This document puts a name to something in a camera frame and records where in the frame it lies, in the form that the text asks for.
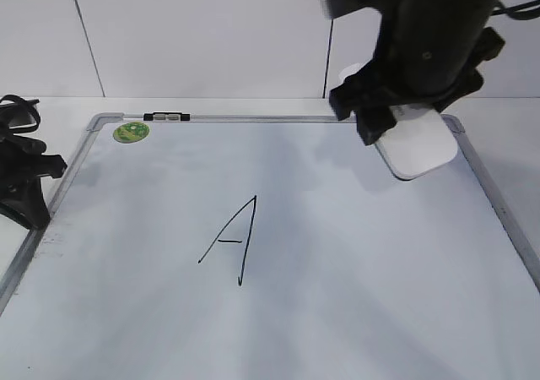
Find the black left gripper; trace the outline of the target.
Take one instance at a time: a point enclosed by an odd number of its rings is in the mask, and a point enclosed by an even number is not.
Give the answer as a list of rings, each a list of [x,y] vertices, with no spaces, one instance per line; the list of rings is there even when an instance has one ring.
[[[45,155],[46,144],[13,134],[1,135],[1,215],[28,230],[51,220],[41,179],[58,179],[67,164],[60,155]]]

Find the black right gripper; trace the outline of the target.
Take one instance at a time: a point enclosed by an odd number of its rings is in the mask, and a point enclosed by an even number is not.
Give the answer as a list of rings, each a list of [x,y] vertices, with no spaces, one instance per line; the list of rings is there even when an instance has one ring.
[[[479,91],[484,79],[478,71],[482,62],[495,59],[505,40],[492,27],[481,31],[463,64],[452,67],[448,55],[419,62],[383,63],[372,60],[331,90],[329,104],[338,120],[354,114],[364,145],[374,144],[397,125],[394,106],[428,104],[438,112],[464,96]]]

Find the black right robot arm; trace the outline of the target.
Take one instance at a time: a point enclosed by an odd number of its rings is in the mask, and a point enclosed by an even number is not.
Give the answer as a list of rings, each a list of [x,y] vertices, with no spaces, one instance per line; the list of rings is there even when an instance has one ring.
[[[372,58],[329,94],[338,120],[354,116],[364,144],[397,124],[394,106],[443,112],[483,86],[477,70],[505,42],[486,24],[499,0],[322,0],[330,19],[363,8],[381,14]]]

